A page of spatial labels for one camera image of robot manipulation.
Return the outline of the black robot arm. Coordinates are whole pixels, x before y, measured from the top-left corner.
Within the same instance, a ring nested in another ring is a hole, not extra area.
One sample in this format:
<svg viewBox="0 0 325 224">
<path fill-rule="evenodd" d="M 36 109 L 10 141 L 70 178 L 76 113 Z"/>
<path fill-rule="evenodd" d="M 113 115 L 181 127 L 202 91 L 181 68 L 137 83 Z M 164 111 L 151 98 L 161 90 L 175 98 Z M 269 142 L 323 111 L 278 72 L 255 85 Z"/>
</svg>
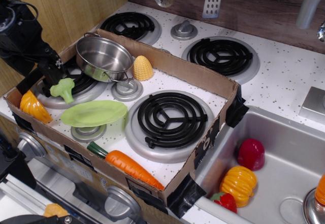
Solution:
<svg viewBox="0 0 325 224">
<path fill-rule="evenodd" d="M 36 66 L 50 85 L 66 74 L 57 52 L 42 39 L 38 9 L 21 0 L 1 0 L 1 59 L 26 77 Z"/>
</svg>

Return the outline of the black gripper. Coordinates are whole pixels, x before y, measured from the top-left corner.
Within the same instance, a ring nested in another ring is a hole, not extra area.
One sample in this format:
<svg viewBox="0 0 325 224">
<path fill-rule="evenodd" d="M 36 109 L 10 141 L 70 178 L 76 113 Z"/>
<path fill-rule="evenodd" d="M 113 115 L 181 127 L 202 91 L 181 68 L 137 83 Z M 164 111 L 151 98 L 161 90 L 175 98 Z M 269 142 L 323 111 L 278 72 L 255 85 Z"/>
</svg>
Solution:
<svg viewBox="0 0 325 224">
<path fill-rule="evenodd" d="M 23 76 L 37 64 L 50 85 L 66 74 L 56 51 L 43 41 L 37 18 L 23 4 L 1 5 L 1 58 Z"/>
</svg>

